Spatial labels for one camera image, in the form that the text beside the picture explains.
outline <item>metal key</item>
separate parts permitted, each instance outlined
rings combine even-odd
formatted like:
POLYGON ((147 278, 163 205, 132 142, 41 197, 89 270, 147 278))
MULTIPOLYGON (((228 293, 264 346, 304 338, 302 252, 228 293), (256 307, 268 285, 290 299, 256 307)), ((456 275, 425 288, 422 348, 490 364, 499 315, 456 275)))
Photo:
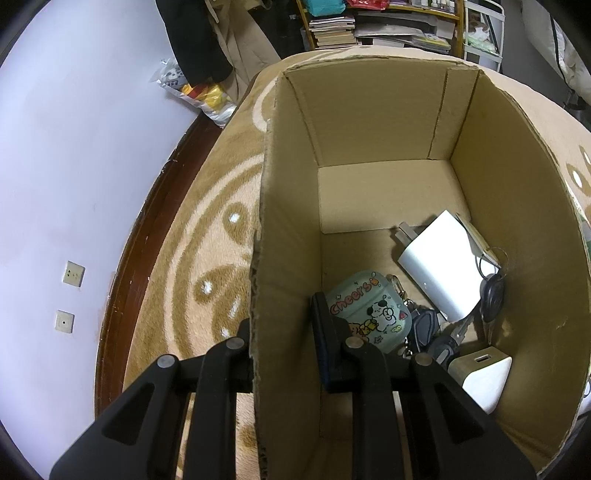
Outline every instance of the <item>metal key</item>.
POLYGON ((474 315, 470 314, 452 330, 449 335, 440 335, 432 341, 427 349, 435 361, 447 370, 449 363, 459 351, 459 346, 466 337, 470 324, 474 321, 474 315))

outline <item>hanging clothes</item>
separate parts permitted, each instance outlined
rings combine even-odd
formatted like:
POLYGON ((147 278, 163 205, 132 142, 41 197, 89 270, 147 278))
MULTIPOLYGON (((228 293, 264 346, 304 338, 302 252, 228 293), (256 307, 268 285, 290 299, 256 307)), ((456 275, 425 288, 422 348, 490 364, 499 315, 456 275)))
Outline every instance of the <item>hanging clothes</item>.
POLYGON ((259 0, 156 0, 178 65, 191 85, 220 83, 238 103, 255 75, 280 60, 246 7, 259 0))

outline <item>plastic bag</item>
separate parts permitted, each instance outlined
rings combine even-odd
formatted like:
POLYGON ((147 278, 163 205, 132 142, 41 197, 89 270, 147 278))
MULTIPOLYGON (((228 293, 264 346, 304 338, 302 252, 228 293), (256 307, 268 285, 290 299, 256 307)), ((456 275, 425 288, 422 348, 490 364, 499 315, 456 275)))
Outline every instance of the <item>plastic bag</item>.
POLYGON ((215 124, 224 128, 236 105, 218 83, 201 83, 191 87, 176 59, 162 60, 150 82, 157 82, 167 92, 199 108, 215 124))
POLYGON ((352 7, 367 10, 386 10, 388 7, 388 0, 347 0, 347 3, 352 7))
POLYGON ((343 0, 306 0, 306 7, 312 17, 336 15, 345 10, 343 0))

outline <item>black coat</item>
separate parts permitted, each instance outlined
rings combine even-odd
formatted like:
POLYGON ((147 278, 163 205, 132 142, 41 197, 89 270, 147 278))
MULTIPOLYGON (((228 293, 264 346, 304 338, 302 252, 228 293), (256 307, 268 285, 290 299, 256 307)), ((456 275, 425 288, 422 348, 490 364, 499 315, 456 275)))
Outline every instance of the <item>black coat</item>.
POLYGON ((178 65, 191 86, 212 79, 219 83, 232 73, 209 24, 203 0, 156 0, 178 65))

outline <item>floor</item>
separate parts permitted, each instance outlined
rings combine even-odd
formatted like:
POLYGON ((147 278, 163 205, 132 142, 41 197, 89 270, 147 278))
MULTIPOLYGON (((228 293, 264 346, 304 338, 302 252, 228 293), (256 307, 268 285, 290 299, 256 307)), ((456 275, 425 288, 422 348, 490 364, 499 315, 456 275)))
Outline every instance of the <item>floor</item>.
POLYGON ((135 322, 154 263, 174 216, 222 130, 201 114, 154 183, 123 253, 101 332, 95 414, 122 391, 135 322))

